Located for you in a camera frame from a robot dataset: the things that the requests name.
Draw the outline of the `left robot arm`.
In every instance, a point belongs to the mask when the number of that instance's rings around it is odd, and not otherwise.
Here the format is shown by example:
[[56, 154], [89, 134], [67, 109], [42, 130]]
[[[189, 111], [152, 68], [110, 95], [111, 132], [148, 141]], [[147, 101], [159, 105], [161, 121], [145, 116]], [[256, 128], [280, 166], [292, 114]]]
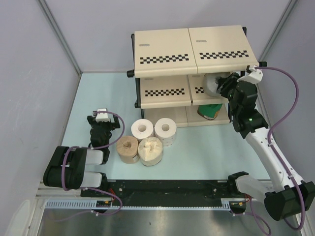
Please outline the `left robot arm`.
[[118, 115], [112, 113], [111, 120], [107, 111], [96, 111], [87, 116], [91, 126], [90, 143], [87, 147], [57, 146], [44, 172], [43, 183], [48, 187], [63, 188], [64, 190], [89, 188], [97, 195], [108, 193], [109, 185], [103, 181], [104, 174], [89, 172], [88, 165], [106, 164], [109, 147], [117, 141], [111, 142], [112, 131], [124, 128], [124, 122]]

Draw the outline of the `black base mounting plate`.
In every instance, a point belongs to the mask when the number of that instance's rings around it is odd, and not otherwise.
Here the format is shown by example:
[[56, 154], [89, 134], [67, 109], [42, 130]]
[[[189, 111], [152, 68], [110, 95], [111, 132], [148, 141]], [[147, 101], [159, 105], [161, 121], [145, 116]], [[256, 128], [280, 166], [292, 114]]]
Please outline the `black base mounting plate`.
[[243, 198], [244, 193], [232, 192], [225, 180], [106, 180], [101, 190], [113, 190], [119, 197], [132, 193], [200, 194], [209, 198]]

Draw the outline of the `beige three-tier shelf rack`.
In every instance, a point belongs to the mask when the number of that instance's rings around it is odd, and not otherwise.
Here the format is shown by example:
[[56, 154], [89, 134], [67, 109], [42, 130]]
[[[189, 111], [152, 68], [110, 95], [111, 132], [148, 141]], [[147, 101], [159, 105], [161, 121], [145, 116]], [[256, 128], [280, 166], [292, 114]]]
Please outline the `beige three-tier shelf rack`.
[[[248, 65], [267, 65], [256, 59], [240, 25], [136, 31], [131, 39], [134, 68], [127, 76], [136, 80], [135, 107], [152, 123], [161, 118], [178, 127], [229, 123], [227, 99], [204, 92], [204, 75], [243, 76]], [[197, 112], [208, 104], [222, 104], [214, 120]]]

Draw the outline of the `brown wrapped paper roll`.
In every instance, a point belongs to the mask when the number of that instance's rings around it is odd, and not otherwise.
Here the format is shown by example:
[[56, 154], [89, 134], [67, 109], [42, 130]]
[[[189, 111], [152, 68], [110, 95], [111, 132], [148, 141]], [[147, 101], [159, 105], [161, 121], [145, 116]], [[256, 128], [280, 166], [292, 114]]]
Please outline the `brown wrapped paper roll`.
[[134, 164], [138, 162], [138, 140], [133, 136], [122, 136], [116, 145], [117, 153], [122, 162]]

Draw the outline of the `white pinkish paper roll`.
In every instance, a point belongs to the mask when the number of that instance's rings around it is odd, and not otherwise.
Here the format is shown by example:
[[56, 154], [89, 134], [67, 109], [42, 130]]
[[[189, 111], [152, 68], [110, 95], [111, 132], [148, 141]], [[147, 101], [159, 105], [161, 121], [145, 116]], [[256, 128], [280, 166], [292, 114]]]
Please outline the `white pinkish paper roll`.
[[138, 119], [131, 126], [132, 135], [140, 142], [154, 136], [154, 126], [147, 119]]

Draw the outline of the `cream wrapped paper roll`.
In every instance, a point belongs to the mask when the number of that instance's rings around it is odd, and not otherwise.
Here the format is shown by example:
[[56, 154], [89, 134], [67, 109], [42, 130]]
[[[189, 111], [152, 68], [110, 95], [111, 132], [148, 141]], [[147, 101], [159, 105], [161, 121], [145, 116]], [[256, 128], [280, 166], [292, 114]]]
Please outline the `cream wrapped paper roll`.
[[143, 139], [138, 145], [138, 155], [144, 166], [154, 166], [163, 157], [163, 145], [157, 137]]

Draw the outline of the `white dotted paper roll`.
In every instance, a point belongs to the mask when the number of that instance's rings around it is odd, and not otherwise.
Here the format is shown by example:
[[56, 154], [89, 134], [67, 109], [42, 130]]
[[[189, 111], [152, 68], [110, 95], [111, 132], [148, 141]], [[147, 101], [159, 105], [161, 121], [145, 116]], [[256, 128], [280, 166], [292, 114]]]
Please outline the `white dotted paper roll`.
[[176, 139], [177, 125], [170, 118], [161, 118], [154, 125], [155, 136], [164, 147], [173, 145]]

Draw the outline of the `green paper towel roll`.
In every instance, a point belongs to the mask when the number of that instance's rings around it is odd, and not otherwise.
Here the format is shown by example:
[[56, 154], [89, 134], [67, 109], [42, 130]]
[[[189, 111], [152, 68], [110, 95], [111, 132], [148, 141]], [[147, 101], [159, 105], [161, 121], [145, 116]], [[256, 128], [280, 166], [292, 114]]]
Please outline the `green paper towel roll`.
[[201, 117], [207, 120], [214, 120], [218, 116], [221, 108], [222, 104], [200, 105], [197, 112]]

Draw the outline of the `grey paper towel roll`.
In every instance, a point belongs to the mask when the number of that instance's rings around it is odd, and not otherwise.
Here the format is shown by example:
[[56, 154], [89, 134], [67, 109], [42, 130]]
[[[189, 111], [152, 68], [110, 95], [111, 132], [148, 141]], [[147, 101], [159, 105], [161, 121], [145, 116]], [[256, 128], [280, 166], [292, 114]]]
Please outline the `grey paper towel roll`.
[[218, 92], [218, 79], [223, 73], [207, 73], [203, 77], [203, 90], [208, 96], [219, 96]]

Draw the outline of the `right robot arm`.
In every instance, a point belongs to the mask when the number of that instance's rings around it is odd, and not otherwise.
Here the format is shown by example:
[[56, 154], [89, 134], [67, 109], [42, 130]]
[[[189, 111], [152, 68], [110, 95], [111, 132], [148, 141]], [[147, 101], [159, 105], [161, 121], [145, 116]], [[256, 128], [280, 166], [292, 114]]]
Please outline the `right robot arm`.
[[256, 152], [272, 182], [269, 188], [248, 173], [238, 172], [228, 177], [231, 181], [227, 185], [228, 194], [254, 197], [276, 221], [305, 214], [315, 198], [315, 185], [303, 180], [275, 143], [268, 123], [256, 109], [258, 94], [254, 79], [233, 73], [216, 78], [216, 83], [217, 93], [228, 100], [234, 130]]

